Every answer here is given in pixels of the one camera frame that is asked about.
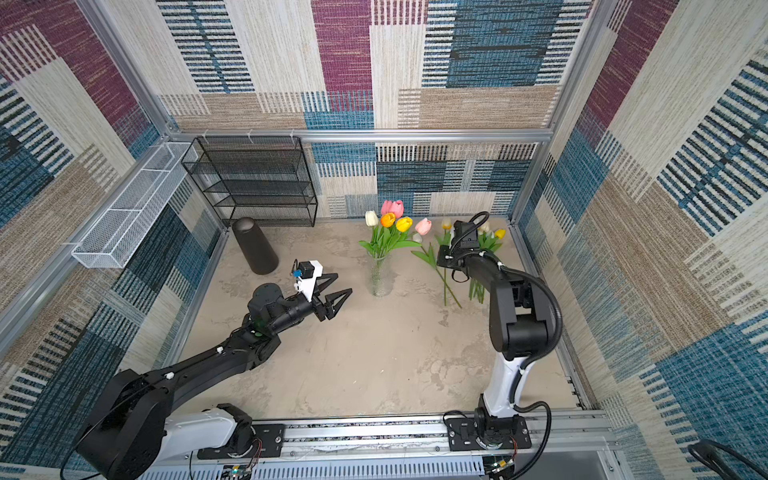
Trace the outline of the clear glass vase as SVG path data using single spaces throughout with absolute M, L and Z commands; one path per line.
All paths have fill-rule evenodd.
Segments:
M 389 256 L 371 258 L 370 291 L 375 297 L 389 295 L 394 287 L 394 273 Z

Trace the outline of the tulip bunch yellow orange pink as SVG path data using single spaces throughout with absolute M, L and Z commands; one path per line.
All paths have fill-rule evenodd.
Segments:
M 419 247 L 419 244 L 412 240 L 416 223 L 411 217 L 402 216 L 401 218 L 396 219 L 393 214 L 387 214 L 382 217 L 378 216 L 378 218 L 377 256 L 372 257 L 366 250 L 367 243 L 371 239 L 371 234 L 368 240 L 359 241 L 359 245 L 371 258 L 388 256 L 393 250 L 397 249 Z

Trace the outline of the pink tulip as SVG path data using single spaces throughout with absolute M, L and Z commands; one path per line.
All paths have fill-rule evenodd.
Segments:
M 382 204 L 381 216 L 387 214 L 393 214 L 396 219 L 401 218 L 404 215 L 404 203 L 402 200 L 391 201 L 387 200 Z

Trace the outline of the white tulip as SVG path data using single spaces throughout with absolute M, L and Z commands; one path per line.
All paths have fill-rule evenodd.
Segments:
M 371 228 L 371 239 L 367 243 L 366 250 L 372 257 L 377 256 L 377 235 L 379 227 L 379 218 L 377 214 L 370 210 L 365 213 L 365 223 Z

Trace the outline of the dark cylindrical vase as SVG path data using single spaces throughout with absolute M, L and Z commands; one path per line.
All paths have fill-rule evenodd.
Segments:
M 267 275 L 277 269 L 278 256 L 254 219 L 239 218 L 232 229 L 246 262 L 255 274 Z

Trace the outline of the tulip bunch blue yellow white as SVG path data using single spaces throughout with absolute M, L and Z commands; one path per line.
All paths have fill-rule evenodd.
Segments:
M 482 253 L 495 254 L 501 245 L 507 231 L 505 229 L 492 230 L 488 224 L 479 228 L 478 242 Z M 475 300 L 479 304 L 484 303 L 486 289 L 478 280 L 471 279 L 469 285 L 469 299 Z

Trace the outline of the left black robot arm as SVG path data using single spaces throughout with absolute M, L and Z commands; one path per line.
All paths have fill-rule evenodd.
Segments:
M 261 441 L 253 419 L 230 403 L 190 415 L 177 409 L 224 380 L 264 364 L 281 332 L 306 317 L 334 318 L 352 295 L 327 293 L 337 274 L 297 277 L 299 290 L 284 296 L 279 285 L 257 287 L 240 327 L 214 347 L 174 365 L 139 374 L 117 373 L 106 385 L 71 451 L 106 479 L 137 479 L 159 460 L 199 450 L 230 458 L 253 456 Z

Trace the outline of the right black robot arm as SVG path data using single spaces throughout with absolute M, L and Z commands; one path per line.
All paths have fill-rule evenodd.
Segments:
M 537 407 L 521 404 L 534 364 L 552 353 L 564 321 L 552 290 L 540 278 L 506 266 L 480 243 L 480 227 L 489 218 L 480 212 L 453 224 L 449 244 L 439 248 L 437 265 L 460 272 L 489 294 L 489 337 L 497 352 L 490 383 L 475 409 L 473 428 L 481 448 L 531 446 L 523 415 Z

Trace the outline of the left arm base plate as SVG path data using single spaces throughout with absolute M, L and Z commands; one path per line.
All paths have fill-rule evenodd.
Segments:
M 198 450 L 199 460 L 277 458 L 281 455 L 285 424 L 254 424 L 237 428 L 224 446 Z

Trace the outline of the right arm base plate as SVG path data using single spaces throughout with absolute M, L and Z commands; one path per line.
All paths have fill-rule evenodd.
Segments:
M 451 451 L 524 450 L 532 447 L 530 430 L 520 415 L 507 418 L 443 419 Z

